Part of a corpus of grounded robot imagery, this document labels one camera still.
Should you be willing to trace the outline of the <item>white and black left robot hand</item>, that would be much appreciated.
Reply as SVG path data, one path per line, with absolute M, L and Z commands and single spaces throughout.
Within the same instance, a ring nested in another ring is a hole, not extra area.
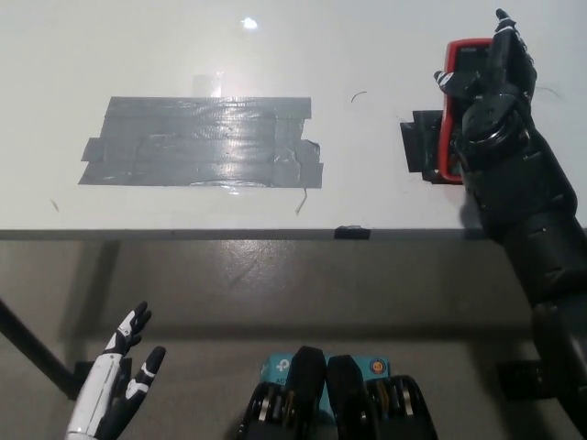
M 141 331 L 151 318 L 146 302 L 131 310 L 95 359 L 81 387 L 66 429 L 67 439 L 117 439 L 144 402 L 166 348 L 155 347 L 130 379 L 120 397 L 115 396 L 122 361 L 130 348 L 141 341 Z

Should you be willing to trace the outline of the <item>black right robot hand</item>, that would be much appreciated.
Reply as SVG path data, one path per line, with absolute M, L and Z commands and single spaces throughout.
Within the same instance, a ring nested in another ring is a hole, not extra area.
M 482 71 L 434 73 L 439 89 L 467 106 L 461 122 L 461 151 L 491 143 L 514 112 L 529 111 L 534 95 L 537 71 L 516 22 L 502 8 L 495 15 L 497 26 Z

